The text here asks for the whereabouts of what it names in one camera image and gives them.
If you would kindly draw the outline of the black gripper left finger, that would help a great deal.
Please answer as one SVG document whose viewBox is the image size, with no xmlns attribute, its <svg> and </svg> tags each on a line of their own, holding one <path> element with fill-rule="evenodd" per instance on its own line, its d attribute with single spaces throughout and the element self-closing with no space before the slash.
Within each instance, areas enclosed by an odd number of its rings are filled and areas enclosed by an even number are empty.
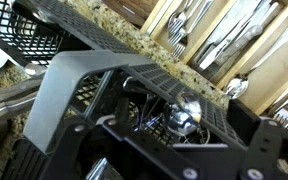
<svg viewBox="0 0 288 180">
<path fill-rule="evenodd" d="M 200 167 L 175 150 L 115 118 L 90 127 L 69 126 L 42 173 L 42 180 L 85 180 L 105 158 L 124 180 L 201 180 Z"/>
</svg>

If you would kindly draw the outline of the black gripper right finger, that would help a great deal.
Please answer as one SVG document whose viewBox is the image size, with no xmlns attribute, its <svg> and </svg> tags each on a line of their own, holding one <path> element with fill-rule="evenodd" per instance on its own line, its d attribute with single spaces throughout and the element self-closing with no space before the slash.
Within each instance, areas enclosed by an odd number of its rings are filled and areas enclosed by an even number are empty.
<svg viewBox="0 0 288 180">
<path fill-rule="evenodd" d="M 286 180 L 278 160 L 288 164 L 288 129 L 273 119 L 262 120 L 239 100 L 230 100 L 226 119 L 246 145 L 238 169 L 241 180 Z"/>
</svg>

